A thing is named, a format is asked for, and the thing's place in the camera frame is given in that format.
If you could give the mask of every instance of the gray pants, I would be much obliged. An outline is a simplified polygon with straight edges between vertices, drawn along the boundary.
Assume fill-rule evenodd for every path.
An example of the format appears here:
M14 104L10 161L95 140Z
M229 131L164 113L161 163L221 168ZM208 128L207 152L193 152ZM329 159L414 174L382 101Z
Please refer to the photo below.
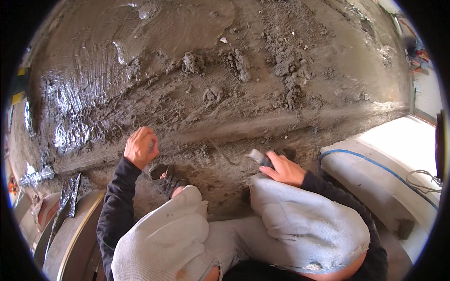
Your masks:
M248 258L296 272L331 273L368 249L369 230L353 209L260 175L252 180L258 216L211 223L198 189L186 186L120 239L114 279L197 281L213 266L220 267L221 279Z

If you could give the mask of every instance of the black sleeve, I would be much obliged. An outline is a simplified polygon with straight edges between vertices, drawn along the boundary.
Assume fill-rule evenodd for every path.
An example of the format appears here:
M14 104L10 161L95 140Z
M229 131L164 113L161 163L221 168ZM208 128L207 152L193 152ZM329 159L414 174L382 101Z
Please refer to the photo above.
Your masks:
M108 184L97 225L97 240L108 281L113 281L111 262L116 245L134 225L135 182L141 173L139 168L122 157L112 181Z
M349 279L352 281L382 281L387 279L387 253L381 246L380 236L372 216L367 209L353 196L340 188L335 187L320 177L308 171L303 179L301 188L320 194L332 201L356 210L370 232L370 244L366 258L359 270Z

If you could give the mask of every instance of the blue cable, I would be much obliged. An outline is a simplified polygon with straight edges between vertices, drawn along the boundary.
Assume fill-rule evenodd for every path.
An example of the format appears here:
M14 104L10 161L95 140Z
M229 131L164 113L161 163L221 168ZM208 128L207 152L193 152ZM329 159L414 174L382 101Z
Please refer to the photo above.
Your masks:
M364 155L362 155L362 154L359 154L359 153L356 153L356 152L353 152L353 151L350 151L350 150L346 150L346 149L333 149L333 150L329 150L329 151L327 151L327 152L322 153L322 154L319 156L319 161L321 161L322 158L324 158L325 156L327 156L328 154L333 153L333 152L344 152L344 153L349 153L349 154L352 154L352 155L361 157L362 159L365 159L365 160L369 161L370 163L375 164L375 165L377 165L378 167L381 167L381 168L385 169L386 171L388 171L389 173L391 173L392 175L394 175L394 177L396 177L396 178L398 178L399 180L401 180L401 182L404 183L407 187L409 187L412 191L414 191L414 192L417 193L420 197L422 197L422 198L425 199L428 203L430 203L431 206L433 206L433 207L436 209L436 211L437 211L438 208L437 208L436 204L434 204L434 203L430 200L430 198L426 197L426 196L423 195L420 191L418 191L416 188L412 187L409 183L407 183L404 179L402 179L399 175L397 175L394 171L392 171L392 170L389 169L388 167L386 167L386 166L384 166L384 165L382 165L382 164L380 164L380 163L378 163L378 162L376 162L376 161L374 161L374 160L372 160L372 159L370 159L370 158L367 158L366 156L364 156Z

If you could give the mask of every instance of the sandal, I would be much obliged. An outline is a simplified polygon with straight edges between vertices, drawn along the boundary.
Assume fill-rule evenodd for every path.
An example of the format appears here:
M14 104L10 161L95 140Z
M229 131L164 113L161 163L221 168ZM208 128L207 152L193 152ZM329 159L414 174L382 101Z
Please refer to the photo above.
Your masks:
M164 178L160 178L162 173L166 172ZM158 164L153 167L149 172L152 182L155 184L156 189L164 195L167 200L170 200L173 190L179 186L189 185L189 181L186 178L180 178L174 173L172 166Z

